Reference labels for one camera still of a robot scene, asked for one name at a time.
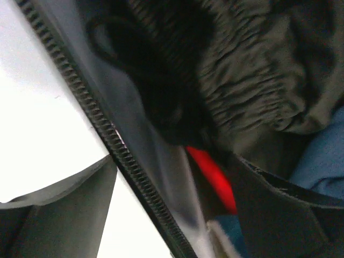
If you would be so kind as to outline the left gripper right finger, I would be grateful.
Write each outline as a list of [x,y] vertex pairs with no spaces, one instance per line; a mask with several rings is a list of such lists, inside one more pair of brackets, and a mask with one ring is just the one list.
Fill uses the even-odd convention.
[[252,257],[343,257],[343,201],[228,156],[242,233]]

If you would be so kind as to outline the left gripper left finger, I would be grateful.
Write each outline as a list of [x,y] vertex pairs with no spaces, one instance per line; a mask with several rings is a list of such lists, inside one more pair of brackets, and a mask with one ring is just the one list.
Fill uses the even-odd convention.
[[107,156],[1,204],[1,257],[97,257],[117,176]]

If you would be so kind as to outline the light blue garment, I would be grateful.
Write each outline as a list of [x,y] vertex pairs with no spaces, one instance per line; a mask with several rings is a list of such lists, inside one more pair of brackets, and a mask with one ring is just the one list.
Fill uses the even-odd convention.
[[290,182],[317,193],[343,199],[343,108],[308,145]]

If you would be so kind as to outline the black white space suitcase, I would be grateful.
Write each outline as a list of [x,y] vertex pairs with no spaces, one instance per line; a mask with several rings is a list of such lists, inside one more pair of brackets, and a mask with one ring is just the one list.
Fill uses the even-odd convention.
[[[239,215],[224,207],[187,146],[159,135],[130,77],[89,43],[87,21],[115,2],[17,5],[173,255],[216,257],[206,223]],[[308,145],[343,108],[343,1],[128,2],[199,94],[211,140],[200,150],[229,181],[234,154],[292,183]]]

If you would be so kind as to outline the black garment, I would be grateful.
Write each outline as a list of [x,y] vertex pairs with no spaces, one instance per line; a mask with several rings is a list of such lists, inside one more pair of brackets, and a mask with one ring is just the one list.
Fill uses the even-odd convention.
[[160,136],[173,145],[206,149],[211,144],[210,120],[192,80],[167,61],[128,1],[115,2],[108,15],[92,17],[85,29],[95,54],[134,82]]

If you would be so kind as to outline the teal cream patterned towel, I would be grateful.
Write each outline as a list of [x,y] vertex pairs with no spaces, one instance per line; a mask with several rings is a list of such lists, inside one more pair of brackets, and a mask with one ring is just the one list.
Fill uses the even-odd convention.
[[217,216],[206,223],[216,257],[248,258],[238,216]]

